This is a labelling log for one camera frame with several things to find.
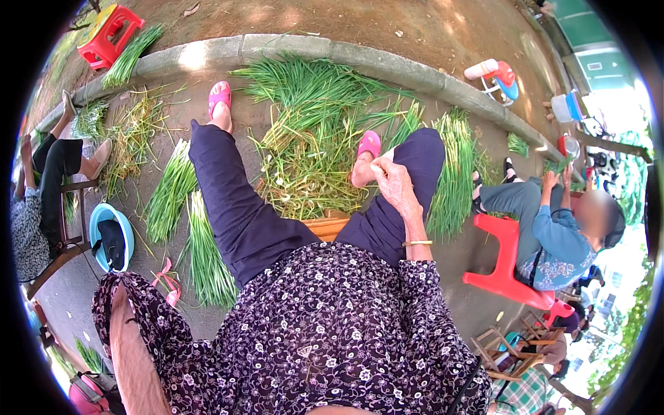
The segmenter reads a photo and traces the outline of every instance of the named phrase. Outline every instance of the pink slipper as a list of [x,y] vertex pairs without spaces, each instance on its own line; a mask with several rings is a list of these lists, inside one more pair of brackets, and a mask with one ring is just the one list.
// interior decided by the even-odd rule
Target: pink slipper
[[[218,94],[213,94],[212,91],[217,85],[222,85],[222,90]],[[212,89],[210,89],[210,96],[208,98],[208,115],[210,120],[212,119],[212,114],[214,113],[214,107],[219,103],[223,102],[228,106],[230,110],[230,85],[226,81],[217,82]]]
[[380,155],[380,137],[375,132],[368,130],[362,136],[360,140],[360,146],[357,148],[357,155],[364,153],[365,151],[373,154],[374,158],[377,159]]

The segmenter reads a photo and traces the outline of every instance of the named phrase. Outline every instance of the patterned shirt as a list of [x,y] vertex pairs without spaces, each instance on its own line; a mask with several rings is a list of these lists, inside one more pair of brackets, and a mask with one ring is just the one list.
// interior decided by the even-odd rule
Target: patterned shirt
[[122,281],[174,414],[305,414],[341,405],[382,414],[487,412],[491,381],[452,322],[433,261],[398,270],[348,244],[293,251],[240,292],[217,336],[194,340],[161,294],[108,274],[92,311],[110,355]]
[[[559,216],[552,219],[550,207],[541,206],[533,221],[533,235],[544,248],[535,272],[533,287],[536,290],[559,290],[569,286],[585,274],[597,258],[597,252],[579,233],[579,226],[567,209],[560,210]],[[533,252],[518,267],[523,277],[531,274],[538,252]]]
[[37,278],[50,264],[48,241],[39,229],[39,190],[28,187],[25,189],[25,199],[13,198],[9,207],[9,220],[16,277],[19,282],[28,282]]
[[[495,399],[505,384],[497,380],[491,389],[491,398]],[[528,369],[520,382],[510,382],[497,400],[495,415],[530,415],[539,411],[546,402],[548,380],[538,370]]]

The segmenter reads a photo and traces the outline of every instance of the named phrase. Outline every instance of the bangle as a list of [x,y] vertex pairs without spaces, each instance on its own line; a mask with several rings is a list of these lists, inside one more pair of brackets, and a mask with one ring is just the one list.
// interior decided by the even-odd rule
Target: bangle
[[432,240],[412,240],[410,242],[404,242],[401,246],[411,246],[411,245],[433,245],[434,241]]

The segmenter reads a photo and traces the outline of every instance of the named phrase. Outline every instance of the fallen leaf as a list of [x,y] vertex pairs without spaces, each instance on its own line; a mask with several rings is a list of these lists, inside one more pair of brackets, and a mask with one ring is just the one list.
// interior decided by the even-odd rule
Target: fallen leaf
[[188,9],[185,9],[185,11],[184,11],[184,13],[182,13],[182,15],[184,17],[191,16],[192,14],[196,13],[196,11],[199,9],[200,6],[201,6],[201,2],[199,1],[196,4],[194,4],[193,6],[189,7]]

